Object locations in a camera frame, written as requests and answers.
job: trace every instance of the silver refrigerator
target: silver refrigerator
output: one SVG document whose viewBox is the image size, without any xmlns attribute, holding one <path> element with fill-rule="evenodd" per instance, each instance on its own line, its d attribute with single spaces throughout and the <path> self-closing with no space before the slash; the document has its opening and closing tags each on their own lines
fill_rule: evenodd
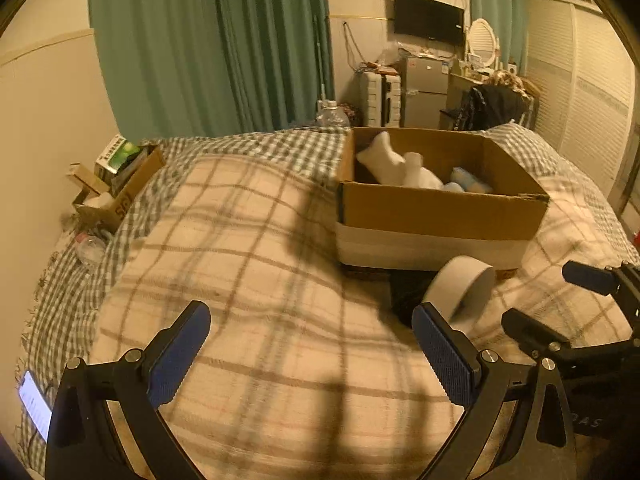
<svg viewBox="0 0 640 480">
<path fill-rule="evenodd" d="M 449 65 L 428 57 L 405 57 L 402 78 L 401 126 L 438 129 L 447 102 Z"/>
</svg>

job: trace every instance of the phone screen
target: phone screen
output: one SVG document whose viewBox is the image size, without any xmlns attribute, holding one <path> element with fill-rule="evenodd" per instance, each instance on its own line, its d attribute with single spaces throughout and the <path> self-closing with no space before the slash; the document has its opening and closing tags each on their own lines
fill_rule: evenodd
<svg viewBox="0 0 640 480">
<path fill-rule="evenodd" d="M 49 423 L 51 422 L 51 408 L 40 393 L 31 372 L 28 370 L 24 374 L 24 379 L 18 389 L 18 395 L 20 395 L 20 400 L 24 404 L 27 413 L 29 413 L 29 417 L 31 417 L 38 433 L 46 442 L 49 434 Z"/>
</svg>

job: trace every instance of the roll of tape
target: roll of tape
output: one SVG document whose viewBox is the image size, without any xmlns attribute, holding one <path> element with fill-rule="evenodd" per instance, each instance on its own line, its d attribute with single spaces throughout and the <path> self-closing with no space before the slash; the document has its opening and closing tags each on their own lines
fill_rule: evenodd
<svg viewBox="0 0 640 480">
<path fill-rule="evenodd" d="M 491 298 L 495 269 L 470 256 L 456 256 L 442 267 L 424 294 L 455 330 L 468 332 Z"/>
</svg>

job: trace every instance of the plastic bottle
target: plastic bottle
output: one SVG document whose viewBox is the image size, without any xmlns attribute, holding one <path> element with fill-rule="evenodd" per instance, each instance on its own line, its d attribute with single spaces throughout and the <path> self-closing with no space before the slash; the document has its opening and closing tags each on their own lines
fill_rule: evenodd
<svg viewBox="0 0 640 480">
<path fill-rule="evenodd" d="M 341 126 L 347 128 L 349 118 L 335 101 L 327 101 L 319 117 L 320 126 Z"/>
<path fill-rule="evenodd" d="M 104 251 L 107 249 L 107 246 L 100 238 L 84 232 L 78 233 L 74 246 L 78 260 L 88 270 L 94 270 L 100 264 Z"/>
</svg>

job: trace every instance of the green curtain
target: green curtain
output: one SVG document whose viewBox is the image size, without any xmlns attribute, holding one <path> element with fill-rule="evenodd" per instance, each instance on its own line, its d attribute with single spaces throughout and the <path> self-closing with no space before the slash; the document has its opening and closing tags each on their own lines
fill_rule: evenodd
<svg viewBox="0 0 640 480">
<path fill-rule="evenodd" d="M 327 0 L 216 3 L 242 127 L 271 131 L 312 120 L 320 74 L 333 94 Z"/>
<path fill-rule="evenodd" d="M 500 38 L 501 59 L 520 66 L 527 35 L 527 0 L 471 0 L 471 19 L 486 19 Z"/>
<path fill-rule="evenodd" d="M 321 76 L 332 92 L 327 9 L 326 0 L 89 0 L 120 132 L 219 137 L 311 122 Z"/>
</svg>

